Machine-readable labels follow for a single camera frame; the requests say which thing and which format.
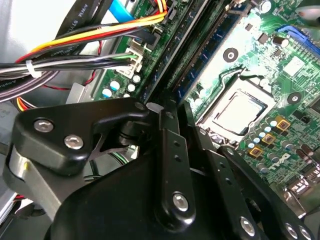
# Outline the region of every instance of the red wire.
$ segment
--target red wire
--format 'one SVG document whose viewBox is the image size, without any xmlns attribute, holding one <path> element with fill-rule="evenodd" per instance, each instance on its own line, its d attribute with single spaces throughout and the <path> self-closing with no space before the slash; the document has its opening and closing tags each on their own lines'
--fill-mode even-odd
<svg viewBox="0 0 320 240">
<path fill-rule="evenodd" d="M 29 108 L 21 101 L 20 97 L 17 98 L 19 101 L 20 106 L 23 108 L 23 110 L 28 110 Z"/>
</svg>

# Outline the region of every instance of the white label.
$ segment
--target white label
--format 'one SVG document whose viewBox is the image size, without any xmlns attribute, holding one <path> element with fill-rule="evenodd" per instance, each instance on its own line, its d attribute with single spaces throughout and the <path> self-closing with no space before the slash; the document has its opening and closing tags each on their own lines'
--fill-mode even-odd
<svg viewBox="0 0 320 240">
<path fill-rule="evenodd" d="M 287 160 L 288 158 L 290 158 L 290 154 L 288 153 L 285 153 L 282 155 L 282 157 L 280 158 L 280 160 L 274 164 L 272 164 L 270 167 L 269 167 L 269 170 L 276 170 L 277 167 L 280 166 L 280 164 L 283 164 L 285 160 Z"/>
<path fill-rule="evenodd" d="M 284 67 L 283 71 L 293 77 L 304 65 L 305 63 L 300 58 L 294 56 L 292 60 Z"/>
</svg>

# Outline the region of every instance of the blue cable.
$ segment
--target blue cable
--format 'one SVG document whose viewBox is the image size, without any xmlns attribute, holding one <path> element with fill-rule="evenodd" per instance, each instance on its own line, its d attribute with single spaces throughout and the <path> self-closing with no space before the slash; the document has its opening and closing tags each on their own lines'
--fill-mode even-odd
<svg viewBox="0 0 320 240">
<path fill-rule="evenodd" d="M 134 17 L 122 5 L 120 0 L 113 0 L 109 10 L 119 23 L 125 23 L 134 20 Z"/>
</svg>

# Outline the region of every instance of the blue ram slot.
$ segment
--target blue ram slot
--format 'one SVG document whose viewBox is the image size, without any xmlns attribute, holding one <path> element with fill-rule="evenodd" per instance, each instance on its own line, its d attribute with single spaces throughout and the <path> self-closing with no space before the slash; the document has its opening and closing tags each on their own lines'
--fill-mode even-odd
<svg viewBox="0 0 320 240">
<path fill-rule="evenodd" d="M 237 7 L 237 11 L 243 12 L 246 9 L 246 5 L 243 4 L 240 8 Z M 214 53 L 220 48 L 225 40 L 225 37 L 233 30 L 234 26 L 239 22 L 243 16 L 241 14 L 227 13 L 226 18 L 223 20 L 221 25 L 209 39 L 207 45 L 202 50 L 200 57 L 194 63 L 192 68 L 189 70 L 188 74 L 184 78 L 183 82 L 186 84 L 181 84 L 177 89 L 176 95 L 181 100 L 185 94 L 192 87 L 193 83 L 197 80 L 199 74 L 206 67 L 208 62 Z"/>
<path fill-rule="evenodd" d="M 308 51 L 314 54 L 317 58 L 320 59 L 320 49 L 315 46 L 308 37 L 299 31 L 296 27 L 290 25 L 283 25 L 275 30 L 278 33 L 286 33 L 290 35 L 294 40 L 300 43 L 303 47 L 305 47 Z"/>
</svg>

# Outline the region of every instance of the motherboard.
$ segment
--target motherboard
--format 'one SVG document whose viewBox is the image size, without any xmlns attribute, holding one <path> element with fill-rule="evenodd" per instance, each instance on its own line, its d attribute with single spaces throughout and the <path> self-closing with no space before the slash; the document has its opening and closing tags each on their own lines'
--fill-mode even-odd
<svg viewBox="0 0 320 240">
<path fill-rule="evenodd" d="M 166 19 L 146 29 L 155 38 L 152 44 L 129 37 L 117 43 L 116 53 L 135 58 L 129 70 L 106 71 L 95 99 L 157 101 L 169 89 L 178 102 L 190 103 L 197 125 L 215 146 L 235 148 L 297 215 L 317 207 L 320 23 L 308 12 L 314 3 L 167 5 Z M 152 1 L 140 0 L 134 17 L 153 11 Z"/>
</svg>

